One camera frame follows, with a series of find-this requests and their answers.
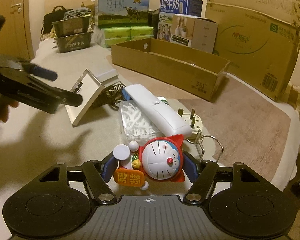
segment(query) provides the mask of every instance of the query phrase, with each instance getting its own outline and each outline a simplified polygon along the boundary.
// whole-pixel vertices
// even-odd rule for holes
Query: red nose
[[[173,159],[172,158],[168,158],[167,159],[167,164],[172,164],[173,163]]]

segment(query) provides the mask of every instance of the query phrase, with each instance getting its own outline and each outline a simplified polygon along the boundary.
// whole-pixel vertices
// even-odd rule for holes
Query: door handle
[[[14,4],[10,8],[13,8],[13,7],[16,7],[16,6],[18,6],[18,8],[20,8],[22,6],[22,3],[20,2],[20,3]]]

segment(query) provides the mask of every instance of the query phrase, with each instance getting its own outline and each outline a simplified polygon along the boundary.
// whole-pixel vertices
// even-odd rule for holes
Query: doraemon figurine
[[[183,182],[183,135],[157,137],[139,147],[136,141],[128,146],[117,145],[113,155],[119,160],[114,180],[121,185],[140,187],[146,190],[149,184],[144,177],[158,181]]]

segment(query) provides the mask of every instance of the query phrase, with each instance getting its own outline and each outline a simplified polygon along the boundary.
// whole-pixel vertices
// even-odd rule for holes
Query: black handbag
[[[52,29],[52,23],[63,20],[65,12],[70,10],[72,9],[66,9],[62,5],[58,5],[53,8],[51,13],[48,13],[43,17],[41,34],[50,33]]]

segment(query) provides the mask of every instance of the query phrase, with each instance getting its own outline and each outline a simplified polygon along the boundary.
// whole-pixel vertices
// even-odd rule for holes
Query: door frame
[[[26,43],[30,60],[34,58],[34,51],[32,47],[30,19],[29,19],[29,0],[23,0],[23,21],[25,24]]]

